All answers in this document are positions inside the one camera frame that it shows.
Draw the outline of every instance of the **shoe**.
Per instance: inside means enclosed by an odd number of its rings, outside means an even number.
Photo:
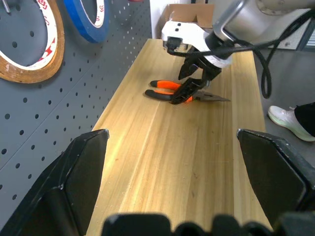
[[[299,139],[307,142],[315,141],[315,137],[310,135],[296,119],[294,108],[286,111],[280,107],[271,106],[268,115],[274,123],[291,130]]]

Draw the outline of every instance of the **wooden tabletop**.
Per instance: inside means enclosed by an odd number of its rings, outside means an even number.
[[[269,225],[236,138],[238,128],[265,130],[252,52],[234,54],[207,89],[231,102],[172,105],[143,94],[152,80],[176,81],[182,63],[149,39],[96,123],[110,139],[88,236],[117,212],[163,213],[172,228],[189,220],[210,230],[218,213]]]

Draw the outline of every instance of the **pegboard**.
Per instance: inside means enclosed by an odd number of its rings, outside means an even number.
[[[109,32],[103,43],[80,36],[58,0],[65,32],[60,70],[37,84],[0,79],[0,229],[40,173],[75,137],[92,130],[147,38],[150,1],[109,0]],[[82,0],[93,21],[95,1]],[[0,4],[0,50],[22,65],[45,50],[47,31],[35,1]]]

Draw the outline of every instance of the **masking tape roll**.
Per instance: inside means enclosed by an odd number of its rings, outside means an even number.
[[[96,0],[97,14],[93,23],[86,13],[82,0],[63,0],[69,16],[80,34],[91,43],[104,41],[108,32],[109,13],[107,0]]]
[[[55,0],[37,0],[47,27],[47,46],[41,58],[22,66],[0,51],[0,77],[19,83],[37,83],[51,78],[60,68],[64,53],[62,18]]]

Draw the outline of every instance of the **pliers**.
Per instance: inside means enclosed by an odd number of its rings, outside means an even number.
[[[150,82],[150,85],[152,87],[158,88],[158,89],[170,89],[176,91],[181,84],[178,84],[173,81],[168,81],[168,80],[154,80]],[[158,90],[151,90],[148,89],[145,91],[145,94],[149,97],[162,100],[162,101],[171,101],[172,96],[174,92],[164,92],[164,91],[158,91]],[[229,99],[213,95],[208,92],[204,91],[197,91],[193,96],[188,98],[185,103],[189,103],[193,100],[199,100],[199,101],[230,101]]]

